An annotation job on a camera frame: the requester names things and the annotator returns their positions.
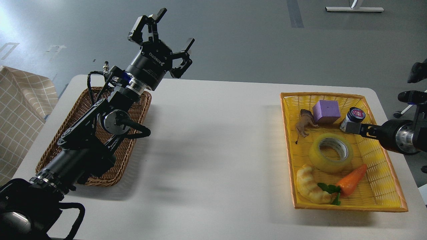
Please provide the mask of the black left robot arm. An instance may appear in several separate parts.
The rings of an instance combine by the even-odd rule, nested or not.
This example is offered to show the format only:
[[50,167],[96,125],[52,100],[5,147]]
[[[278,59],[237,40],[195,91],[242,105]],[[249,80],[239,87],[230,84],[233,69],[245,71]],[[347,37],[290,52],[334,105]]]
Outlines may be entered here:
[[85,215],[81,203],[63,198],[75,184],[100,177],[116,163],[115,152],[125,139],[145,138],[151,131],[131,120],[129,110],[146,89],[154,91],[164,75],[181,78],[190,67],[189,49],[172,50],[158,37],[157,24],[167,9],[137,18],[128,40],[140,46],[125,69],[114,66],[87,75],[91,106],[57,141],[61,151],[29,181],[12,179],[1,186],[1,239],[49,240],[48,231],[64,209],[78,209],[67,240],[76,236]]

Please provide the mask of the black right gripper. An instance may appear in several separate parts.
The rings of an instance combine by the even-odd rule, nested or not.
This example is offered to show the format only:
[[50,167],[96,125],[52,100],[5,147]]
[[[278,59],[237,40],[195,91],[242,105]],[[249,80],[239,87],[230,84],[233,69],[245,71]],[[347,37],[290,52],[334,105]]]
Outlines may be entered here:
[[388,151],[401,154],[414,153],[412,143],[414,130],[411,120],[389,120],[382,126],[348,122],[345,132],[364,138],[378,138],[381,146]]

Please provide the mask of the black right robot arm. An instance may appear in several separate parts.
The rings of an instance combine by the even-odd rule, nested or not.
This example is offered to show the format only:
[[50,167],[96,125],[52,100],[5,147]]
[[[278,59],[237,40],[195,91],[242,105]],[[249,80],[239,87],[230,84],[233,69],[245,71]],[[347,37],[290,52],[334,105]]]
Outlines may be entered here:
[[345,132],[378,140],[392,152],[414,155],[427,150],[427,93],[404,91],[398,94],[400,102],[416,106],[413,120],[391,119],[381,126],[349,122]]

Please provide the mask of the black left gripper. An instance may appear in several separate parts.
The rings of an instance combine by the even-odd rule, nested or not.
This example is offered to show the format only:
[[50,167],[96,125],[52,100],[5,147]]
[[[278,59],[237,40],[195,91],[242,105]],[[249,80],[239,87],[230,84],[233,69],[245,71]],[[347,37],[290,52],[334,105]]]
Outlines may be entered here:
[[[183,49],[177,53],[172,53],[172,50],[159,39],[157,24],[166,12],[166,8],[161,8],[156,15],[140,16],[128,34],[128,41],[142,47],[125,71],[143,82],[151,91],[158,87],[168,70],[172,78],[179,79],[192,64],[189,50],[195,42],[194,38],[189,38]],[[143,40],[145,26],[148,27],[146,42]],[[176,59],[181,59],[181,63],[178,67],[172,68],[172,60]]]

